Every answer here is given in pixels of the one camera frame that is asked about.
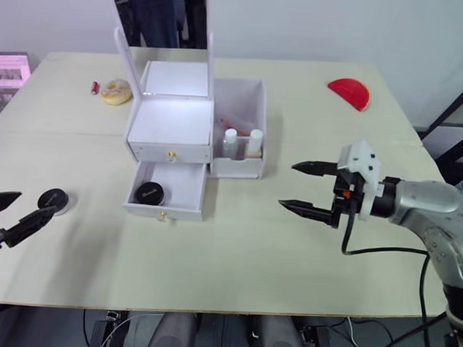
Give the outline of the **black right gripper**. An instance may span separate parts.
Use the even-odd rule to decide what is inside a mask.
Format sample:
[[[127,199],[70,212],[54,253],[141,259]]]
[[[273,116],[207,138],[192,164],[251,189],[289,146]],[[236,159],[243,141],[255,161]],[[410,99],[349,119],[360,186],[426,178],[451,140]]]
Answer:
[[[355,215],[360,212],[365,180],[359,172],[338,169],[336,162],[301,161],[292,166],[293,170],[323,177],[335,175],[333,188],[333,205],[330,210],[320,209],[312,203],[301,200],[279,200],[278,202],[290,212],[309,220],[316,220],[338,229],[342,214]]]

